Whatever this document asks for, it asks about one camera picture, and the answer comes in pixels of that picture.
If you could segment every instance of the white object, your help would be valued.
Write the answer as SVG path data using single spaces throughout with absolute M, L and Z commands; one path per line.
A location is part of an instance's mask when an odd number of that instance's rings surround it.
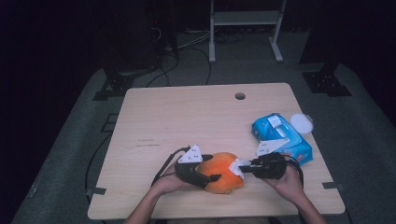
M 202 154 L 197 145 L 192 146 L 190 150 L 188 150 L 180 159 L 178 159 L 179 163 L 193 163 L 201 161 L 203 161 Z
M 276 140 L 260 141 L 256 151 L 256 156 L 269 154 L 289 142 L 289 138 L 281 138 Z
M 290 118 L 290 124 L 300 134 L 311 133 L 314 130 L 313 120 L 305 114 L 294 114 Z
M 230 166 L 228 167 L 228 169 L 233 172 L 235 175 L 239 175 L 241 176 L 241 178 L 244 178 L 244 173 L 241 171 L 241 168 L 239 168 L 239 166 L 246 166 L 246 165 L 250 165 L 251 162 L 250 161 L 241 161 L 238 158 L 235 159 L 235 161 L 233 161 Z

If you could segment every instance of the floor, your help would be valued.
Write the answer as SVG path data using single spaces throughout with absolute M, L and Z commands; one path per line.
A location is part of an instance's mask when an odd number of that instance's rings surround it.
M 271 34 L 226 35 L 221 44 L 218 39 L 217 61 L 212 64 L 207 60 L 205 39 L 181 50 L 178 61 L 172 55 L 163 57 L 163 70 L 168 71 L 168 78 L 158 69 L 136 78 L 132 88 L 289 83 L 303 112 L 314 120 L 313 135 L 347 208 L 344 214 L 326 219 L 330 223 L 393 223 L 396 220 L 394 126 L 357 75 L 342 64 L 335 75 L 351 96 L 329 97 L 309 90 L 302 73 L 318 71 L 321 64 L 299 64 L 308 33 L 281 32 L 278 45 L 283 63 L 276 62 L 270 48 Z M 181 46 L 200 35 L 178 34 L 177 41 Z M 92 74 L 13 223 L 99 222 L 87 217 L 90 199 L 87 189 L 95 187 L 109 132 L 114 128 L 123 100 L 123 97 L 93 100 L 105 81 L 102 69 Z M 279 220 L 300 223 L 297 217 Z

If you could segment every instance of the white lid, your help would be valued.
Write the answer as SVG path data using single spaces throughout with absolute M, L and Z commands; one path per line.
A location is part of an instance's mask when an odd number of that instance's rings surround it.
M 290 118 L 290 124 L 300 134 L 311 133 L 314 130 L 313 120 L 305 114 L 294 114 Z

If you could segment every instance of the blue package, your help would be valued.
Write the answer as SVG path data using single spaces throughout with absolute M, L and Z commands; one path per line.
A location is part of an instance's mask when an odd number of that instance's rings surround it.
M 289 142 L 275 150 L 275 152 L 289 154 L 300 165 L 314 159 L 312 156 L 312 147 L 278 113 L 256 119 L 252 124 L 251 131 L 259 141 L 289 138 Z

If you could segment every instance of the shelf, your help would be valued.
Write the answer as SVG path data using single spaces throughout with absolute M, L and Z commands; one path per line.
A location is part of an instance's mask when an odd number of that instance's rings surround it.
M 262 25 L 276 24 L 279 11 L 215 12 L 214 25 Z

